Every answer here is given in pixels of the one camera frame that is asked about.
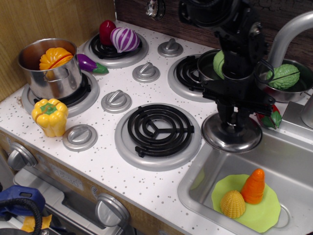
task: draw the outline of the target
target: toy red onion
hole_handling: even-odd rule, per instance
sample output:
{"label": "toy red onion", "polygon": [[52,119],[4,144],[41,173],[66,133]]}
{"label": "toy red onion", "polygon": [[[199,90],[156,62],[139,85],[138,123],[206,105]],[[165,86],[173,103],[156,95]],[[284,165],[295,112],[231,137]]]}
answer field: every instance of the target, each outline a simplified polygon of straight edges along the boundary
{"label": "toy red onion", "polygon": [[111,42],[118,53],[133,51],[139,46],[138,35],[129,28],[115,28],[111,33]]}
{"label": "toy red onion", "polygon": [[94,62],[84,54],[77,54],[77,59],[81,70],[95,73],[109,73],[107,67]]}

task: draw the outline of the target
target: wooden wall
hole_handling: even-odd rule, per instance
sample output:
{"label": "wooden wall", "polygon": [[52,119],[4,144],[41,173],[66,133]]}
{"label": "wooden wall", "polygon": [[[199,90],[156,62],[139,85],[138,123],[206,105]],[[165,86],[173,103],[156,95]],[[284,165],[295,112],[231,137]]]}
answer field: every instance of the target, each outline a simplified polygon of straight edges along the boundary
{"label": "wooden wall", "polygon": [[80,46],[104,20],[115,20],[113,0],[1,0],[0,101],[26,84],[17,61],[25,46],[43,38]]}
{"label": "wooden wall", "polygon": [[[115,0],[117,19],[201,45],[220,48],[218,40],[209,30],[182,24],[179,21],[179,0],[164,1],[165,15],[160,21],[154,21],[146,16],[147,0]],[[312,0],[251,0],[250,2],[259,12],[263,33],[270,46],[277,32],[289,20],[313,10]],[[310,29],[292,41],[285,58],[294,59],[313,69],[312,45],[313,29]]]}

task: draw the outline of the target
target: stainless steel sink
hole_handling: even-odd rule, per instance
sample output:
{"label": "stainless steel sink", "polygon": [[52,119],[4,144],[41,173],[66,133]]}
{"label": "stainless steel sink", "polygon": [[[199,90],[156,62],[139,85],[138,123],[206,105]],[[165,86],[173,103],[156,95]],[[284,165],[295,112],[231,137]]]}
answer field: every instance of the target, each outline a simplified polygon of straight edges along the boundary
{"label": "stainless steel sink", "polygon": [[220,226],[240,235],[258,234],[213,210],[215,184],[231,174],[250,175],[256,168],[276,192],[281,212],[266,235],[306,235],[313,232],[313,145],[263,129],[261,143],[247,153],[225,153],[205,144],[181,181],[181,202]]}

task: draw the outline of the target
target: toy vegetable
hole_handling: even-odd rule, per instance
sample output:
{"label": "toy vegetable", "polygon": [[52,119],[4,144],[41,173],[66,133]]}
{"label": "toy vegetable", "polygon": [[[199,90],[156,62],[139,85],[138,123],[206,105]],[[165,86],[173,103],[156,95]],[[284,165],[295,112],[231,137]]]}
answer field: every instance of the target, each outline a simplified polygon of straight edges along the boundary
{"label": "toy vegetable", "polygon": [[40,58],[39,69],[50,70],[59,67],[73,58],[72,53],[62,47],[50,48]]}
{"label": "toy vegetable", "polygon": [[111,42],[118,53],[136,50],[139,46],[139,36],[130,28],[115,28],[111,32]]}
{"label": "toy vegetable", "polygon": [[[269,71],[266,78],[270,79],[272,75],[272,71]],[[278,90],[285,90],[296,84],[299,78],[300,71],[296,66],[283,64],[278,68],[274,68],[274,78],[268,85]]]}
{"label": "toy vegetable", "polygon": [[280,115],[280,112],[278,108],[276,107],[276,105],[273,104],[272,107],[273,107],[273,111],[270,117],[265,116],[263,114],[256,114],[256,117],[260,124],[276,129],[279,127],[280,122],[282,121],[282,116]]}
{"label": "toy vegetable", "polygon": [[265,188],[265,173],[262,169],[256,169],[246,180],[241,195],[245,202],[258,204],[262,201]]}
{"label": "toy vegetable", "polygon": [[109,20],[103,21],[102,24],[100,24],[99,38],[100,38],[101,44],[106,45],[106,46],[113,45],[111,42],[111,33],[113,29],[115,28],[116,28],[115,24]]}
{"label": "toy vegetable", "polygon": [[224,79],[224,75],[222,73],[223,64],[224,64],[224,53],[222,50],[220,50],[214,56],[213,69],[221,79]]}
{"label": "toy vegetable", "polygon": [[34,105],[31,115],[48,137],[60,137],[65,133],[68,109],[57,99],[42,99]]}
{"label": "toy vegetable", "polygon": [[88,56],[84,54],[77,54],[77,59],[78,59],[79,67],[82,70],[95,72],[95,73],[109,73],[107,67],[94,62]]}
{"label": "toy vegetable", "polygon": [[246,204],[237,190],[227,192],[220,202],[221,210],[229,218],[238,218],[246,211]]}

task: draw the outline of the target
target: black cable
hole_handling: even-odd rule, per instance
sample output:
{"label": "black cable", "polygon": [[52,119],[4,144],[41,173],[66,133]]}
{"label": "black cable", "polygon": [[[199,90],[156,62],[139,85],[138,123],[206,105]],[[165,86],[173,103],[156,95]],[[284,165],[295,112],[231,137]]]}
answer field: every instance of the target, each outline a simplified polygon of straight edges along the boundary
{"label": "black cable", "polygon": [[14,206],[14,205],[22,206],[30,210],[33,213],[34,218],[35,218],[35,229],[33,231],[33,235],[39,235],[43,220],[42,220],[41,212],[39,211],[37,204],[33,200],[27,199],[27,198],[15,198],[15,199],[0,201],[0,208]]}

